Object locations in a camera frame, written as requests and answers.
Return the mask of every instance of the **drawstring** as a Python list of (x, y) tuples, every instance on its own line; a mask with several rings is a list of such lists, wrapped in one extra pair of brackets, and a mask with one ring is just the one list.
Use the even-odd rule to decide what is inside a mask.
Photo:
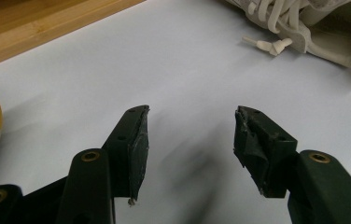
[(290, 44), (292, 44), (292, 40), (290, 38), (277, 40), (276, 42), (273, 42), (273, 43), (262, 41), (262, 40), (254, 40), (246, 36), (244, 36), (243, 39), (246, 42), (256, 46), (259, 49), (268, 51), (273, 56), (279, 55), (286, 46), (289, 46)]
[[(270, 4), (273, 5), (273, 9), (271, 11), (271, 15), (269, 16), (268, 29), (275, 34), (278, 34), (280, 33), (280, 30), (278, 30), (275, 26), (280, 19), (287, 22), (290, 28), (298, 30), (299, 11), (300, 9), (307, 7), (309, 2), (307, 0), (255, 0), (248, 5), (248, 14), (253, 15), (256, 11), (258, 11), (258, 19), (260, 21), (266, 21), (266, 13)], [(278, 40), (273, 43), (254, 40), (249, 37), (243, 37), (243, 39), (259, 49), (268, 51), (274, 56), (277, 56), (286, 46), (292, 44), (292, 40), (290, 38)]]

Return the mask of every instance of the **wooden surface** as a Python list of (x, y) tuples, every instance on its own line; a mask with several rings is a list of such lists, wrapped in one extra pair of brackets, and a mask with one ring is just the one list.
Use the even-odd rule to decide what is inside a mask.
[(144, 0), (0, 0), (0, 62)]

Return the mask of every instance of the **white surface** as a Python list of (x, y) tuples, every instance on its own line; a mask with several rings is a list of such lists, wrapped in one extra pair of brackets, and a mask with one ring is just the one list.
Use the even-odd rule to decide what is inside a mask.
[(234, 110), (261, 110), (351, 174), (351, 70), (242, 35), (270, 34), (216, 0), (148, 0), (0, 63), (0, 184), (23, 193), (67, 175), (123, 112), (150, 105), (147, 175), (118, 223), (290, 223), (232, 154)]

